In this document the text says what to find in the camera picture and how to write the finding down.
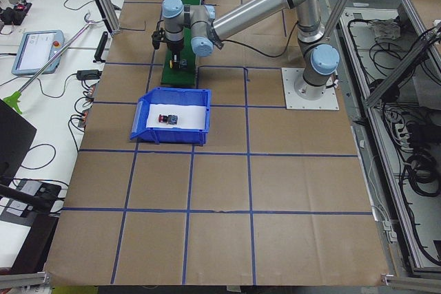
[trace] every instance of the table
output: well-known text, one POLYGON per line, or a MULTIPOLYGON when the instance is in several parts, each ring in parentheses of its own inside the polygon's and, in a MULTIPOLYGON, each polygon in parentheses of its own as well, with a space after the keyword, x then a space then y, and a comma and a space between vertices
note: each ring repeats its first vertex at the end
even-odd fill
MULTIPOLYGON (((23 32, 60 29, 64 32, 65 40, 72 37, 83 25, 83 16, 90 11, 92 19, 100 19, 99 12, 94 3, 91 3, 79 11, 67 10, 62 6, 65 0, 30 0, 32 8, 23 24, 16 27, 15 31, 8 36, 0 35, 0 52, 15 53, 18 50, 23 32)), ((118 6, 123 5, 124 0, 112 0, 118 6)), ((72 5, 82 4, 83 1, 73 1, 72 5)), ((6 33, 10 26, 6 26, 3 33, 6 33)), ((76 73, 77 70, 98 69, 102 70, 104 64, 93 63, 94 49, 97 47, 102 32, 105 31, 103 23, 91 27, 80 37, 72 47, 61 57, 60 66, 54 74, 41 76, 43 90, 49 95, 59 95, 63 91, 65 79, 76 73)), ((14 63, 14 57, 0 57, 0 85, 14 78, 10 70, 14 63)), ((0 87, 0 98, 11 95, 25 82, 25 78, 18 78, 0 87)), ((68 131, 68 120, 70 115, 75 113, 74 103, 82 97, 83 88, 75 78, 69 78, 65 95, 62 98, 48 98, 42 95, 39 83, 34 82, 21 97, 20 108, 23 117, 37 128, 37 135, 33 145, 50 143, 57 149, 57 155, 53 162, 40 170, 26 170, 20 168, 17 172, 18 178, 44 178, 55 179, 66 182, 70 181, 77 152, 74 141, 68 131)), ((82 133, 73 129, 73 134, 78 143, 81 143, 82 133)), ((39 147, 26 156, 23 161, 28 167, 38 167, 49 160, 52 150, 47 147, 39 147)), ((59 197, 65 196, 66 187, 63 185, 59 197)), ((62 202, 56 202, 53 211, 62 207, 62 202)), ((6 222, 0 222, 0 231, 8 233, 1 238, 0 265, 12 266, 17 253, 19 252, 29 227, 23 227, 6 222)))
MULTIPOLYGON (((218 15, 246 0, 206 0, 218 15)), ((343 96, 339 112, 285 109, 280 67, 237 45, 200 59, 208 142, 130 141, 138 97, 160 85, 150 45, 162 0, 126 0, 46 264, 55 285, 377 285, 387 265, 343 96)), ((283 49, 292 11, 234 38, 283 49)))

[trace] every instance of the cardboard surface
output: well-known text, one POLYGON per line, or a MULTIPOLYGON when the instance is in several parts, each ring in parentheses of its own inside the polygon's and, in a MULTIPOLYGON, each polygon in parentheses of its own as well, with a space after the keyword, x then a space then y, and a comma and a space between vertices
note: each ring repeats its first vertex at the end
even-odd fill
MULTIPOLYGON (((130 141, 137 99, 161 84, 150 35, 162 0, 127 0, 46 266, 54 285, 365 285, 387 266, 350 122, 285 109, 277 59, 235 44, 199 59, 212 90, 203 147, 130 141)), ((207 0, 218 17, 246 0, 207 0)), ((232 37, 280 52, 296 13, 232 37)))

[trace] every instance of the white paper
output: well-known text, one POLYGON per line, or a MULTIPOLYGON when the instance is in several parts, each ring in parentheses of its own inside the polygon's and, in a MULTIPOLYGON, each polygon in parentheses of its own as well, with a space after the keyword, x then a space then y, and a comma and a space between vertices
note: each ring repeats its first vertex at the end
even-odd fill
POLYGON ((30 34, 24 47, 19 70, 40 69, 49 60, 55 33, 30 34))
POLYGON ((166 129, 177 127, 180 129, 204 130, 205 111, 206 108, 203 106, 151 104, 145 127, 161 127, 166 129), (160 123, 158 121, 159 115, 177 115, 178 124, 170 125, 167 123, 160 123))
POLYGON ((0 222, 0 265, 10 268, 28 235, 30 227, 0 222))

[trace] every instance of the power adapter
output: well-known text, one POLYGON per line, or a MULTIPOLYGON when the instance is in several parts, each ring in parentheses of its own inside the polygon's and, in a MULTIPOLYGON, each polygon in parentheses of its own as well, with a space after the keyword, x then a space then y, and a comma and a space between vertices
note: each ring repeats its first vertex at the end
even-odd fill
POLYGON ((99 79, 101 77, 101 73, 97 69, 91 70, 78 70, 76 72, 76 79, 79 81, 88 81, 90 79, 99 79))

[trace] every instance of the small black component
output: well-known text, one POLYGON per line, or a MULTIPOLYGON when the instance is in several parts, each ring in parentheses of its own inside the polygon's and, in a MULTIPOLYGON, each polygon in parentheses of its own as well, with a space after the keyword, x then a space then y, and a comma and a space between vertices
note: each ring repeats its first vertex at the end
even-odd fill
MULTIPOLYGON (((369 91, 372 93, 375 89, 380 86, 384 79, 376 79, 374 82, 369 84, 369 91)), ((384 103, 394 103, 400 98, 400 89, 397 85, 392 85, 381 97, 384 103)))
POLYGON ((78 70, 76 72, 76 79, 79 81, 87 81, 89 79, 99 79, 101 77, 101 73, 97 69, 91 70, 78 70))
POLYGON ((407 129, 411 147, 441 143, 441 127, 438 125, 408 124, 407 129))
POLYGON ((103 60, 103 52, 105 48, 105 44, 107 43, 107 39, 109 38, 109 34, 107 31, 104 31, 101 35, 101 39, 99 40, 98 47, 96 48, 95 55, 94 55, 94 63, 100 62, 105 63, 105 60, 103 60))
POLYGON ((177 115, 159 115, 158 117, 159 123, 167 123, 170 125, 178 124, 178 116, 177 115))
POLYGON ((6 25, 21 25, 31 6, 31 3, 17 3, 14 6, 14 9, 8 7, 5 10, 1 11, 0 19, 6 25))

